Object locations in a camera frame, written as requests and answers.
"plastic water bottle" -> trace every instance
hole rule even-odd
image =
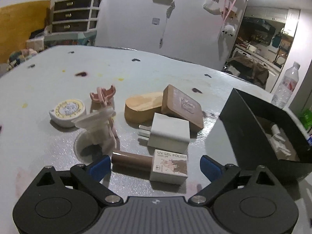
[[[297,62],[294,62],[294,65],[286,70],[285,75],[272,98],[271,103],[273,105],[279,108],[285,107],[299,81],[299,68],[300,65]]]

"white power adapter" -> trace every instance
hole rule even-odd
[[[190,143],[188,120],[155,113],[152,127],[139,125],[139,136],[149,138],[148,146],[166,151],[185,153]]]

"yellow wall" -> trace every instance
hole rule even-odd
[[[0,63],[13,51],[26,48],[31,32],[45,27],[50,0],[32,1],[0,8]]]

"table surface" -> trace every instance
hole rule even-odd
[[[88,75],[75,76],[82,71]],[[86,104],[89,113],[89,93],[95,92],[98,86],[109,88],[111,84],[117,89],[114,121],[122,151],[153,154],[153,150],[146,147],[146,142],[139,140],[138,125],[127,124],[124,119],[125,100],[132,95],[163,91],[172,84],[198,101],[207,114],[204,129],[191,139],[188,147],[189,177],[185,184],[180,187],[151,184],[140,173],[126,176],[113,171],[102,183],[124,199],[133,195],[183,195],[188,199],[197,193],[199,187],[210,183],[200,172],[202,155],[207,154],[221,164],[236,164],[233,152],[222,151],[224,138],[219,138],[218,134],[214,136],[214,140],[220,142],[219,146],[218,143],[211,144],[207,137],[233,87],[265,101],[272,98],[260,87],[220,71],[142,51],[57,46],[40,53],[0,79],[0,125],[3,126],[0,133],[1,234],[17,233],[12,209],[45,165],[53,165],[56,170],[68,170],[81,162],[81,156],[77,157],[73,150],[74,140],[81,130],[57,128],[50,123],[48,111],[63,100],[77,98]],[[193,88],[202,94],[193,92]],[[286,111],[303,130],[289,109]],[[310,233],[305,205],[301,198],[296,203],[300,217],[296,226],[298,232],[294,233]]]

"wooden oval block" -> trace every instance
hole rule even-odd
[[[139,124],[152,121],[154,113],[161,112],[162,103],[162,92],[132,96],[126,100],[124,117],[129,122]]]

